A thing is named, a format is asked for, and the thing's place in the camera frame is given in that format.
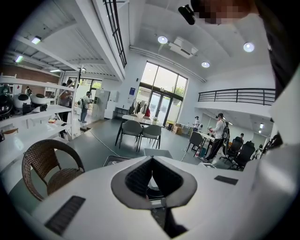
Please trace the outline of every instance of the ceiling air conditioner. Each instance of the ceiling air conditioner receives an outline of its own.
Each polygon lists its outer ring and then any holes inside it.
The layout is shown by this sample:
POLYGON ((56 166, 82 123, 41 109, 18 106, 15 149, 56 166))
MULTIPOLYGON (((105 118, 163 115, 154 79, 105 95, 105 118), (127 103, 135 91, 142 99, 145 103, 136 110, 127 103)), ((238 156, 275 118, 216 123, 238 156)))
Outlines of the ceiling air conditioner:
POLYGON ((180 54, 185 58, 191 58, 198 52, 198 49, 193 47, 193 45, 180 37, 177 37, 174 43, 169 43, 171 50, 180 54))

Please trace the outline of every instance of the round ceiling light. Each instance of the round ceiling light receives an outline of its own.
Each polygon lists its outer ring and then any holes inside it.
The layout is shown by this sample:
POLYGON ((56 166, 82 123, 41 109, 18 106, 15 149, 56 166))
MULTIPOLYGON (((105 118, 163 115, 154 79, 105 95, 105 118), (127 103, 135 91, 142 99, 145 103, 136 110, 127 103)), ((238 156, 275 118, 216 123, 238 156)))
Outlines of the round ceiling light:
POLYGON ((208 62, 203 62, 201 65, 204 68, 209 68, 210 67, 210 64, 208 62))
POLYGON ((254 50, 254 44, 253 43, 245 43, 244 44, 244 50, 248 53, 252 52, 254 50))
POLYGON ((164 36, 158 37, 158 42, 161 44, 166 44, 168 42, 168 39, 164 36))

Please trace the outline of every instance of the red garment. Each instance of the red garment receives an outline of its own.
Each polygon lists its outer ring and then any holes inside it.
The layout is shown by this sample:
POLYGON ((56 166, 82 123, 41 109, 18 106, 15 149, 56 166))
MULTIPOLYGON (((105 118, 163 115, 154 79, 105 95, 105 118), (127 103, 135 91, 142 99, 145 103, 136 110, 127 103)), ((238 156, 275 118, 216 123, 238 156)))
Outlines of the red garment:
POLYGON ((150 109, 147 107, 146 113, 145 113, 145 117, 150 117, 150 109))

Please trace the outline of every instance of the refrigerator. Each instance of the refrigerator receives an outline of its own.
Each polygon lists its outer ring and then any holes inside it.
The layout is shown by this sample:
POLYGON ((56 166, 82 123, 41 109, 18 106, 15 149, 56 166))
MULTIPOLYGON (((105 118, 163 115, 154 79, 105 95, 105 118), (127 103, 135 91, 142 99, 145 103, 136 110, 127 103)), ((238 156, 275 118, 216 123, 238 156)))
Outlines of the refrigerator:
POLYGON ((104 112, 107 106, 109 91, 97 89, 94 97, 92 119, 94 121, 104 119, 104 112))

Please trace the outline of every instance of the brick wall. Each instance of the brick wall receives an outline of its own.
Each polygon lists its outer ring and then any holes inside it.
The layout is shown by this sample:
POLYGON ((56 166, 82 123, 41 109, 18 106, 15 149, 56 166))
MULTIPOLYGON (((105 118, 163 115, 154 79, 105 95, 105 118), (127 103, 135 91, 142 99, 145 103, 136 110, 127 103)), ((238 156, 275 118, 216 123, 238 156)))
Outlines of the brick wall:
MULTIPOLYGON (((14 76, 17 74, 17 78, 39 81, 39 82, 49 82, 58 84, 59 76, 55 77, 46 73, 41 73, 38 71, 29 70, 22 67, 17 67, 13 65, 2 65, 0 66, 0 73, 6 76, 14 76)), ((25 92, 27 85, 22 85, 22 92, 25 92)), ((41 93, 44 94, 45 88, 38 86, 29 86, 33 94, 41 93)))

